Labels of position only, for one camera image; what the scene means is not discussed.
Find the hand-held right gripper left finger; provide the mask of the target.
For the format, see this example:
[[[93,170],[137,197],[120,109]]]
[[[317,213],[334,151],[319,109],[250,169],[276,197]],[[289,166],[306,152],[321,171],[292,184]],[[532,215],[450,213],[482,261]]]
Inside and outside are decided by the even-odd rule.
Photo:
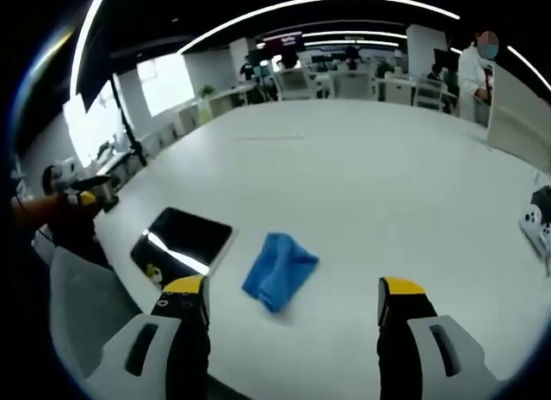
[[[102,349],[88,378],[101,399],[206,399],[210,354],[207,278],[172,281]]]

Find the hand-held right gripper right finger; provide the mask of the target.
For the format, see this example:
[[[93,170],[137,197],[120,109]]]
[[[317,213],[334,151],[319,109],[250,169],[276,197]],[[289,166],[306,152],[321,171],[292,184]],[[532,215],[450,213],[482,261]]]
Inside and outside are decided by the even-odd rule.
[[[381,399],[492,399],[505,383],[482,346],[411,280],[379,279],[378,330]]]

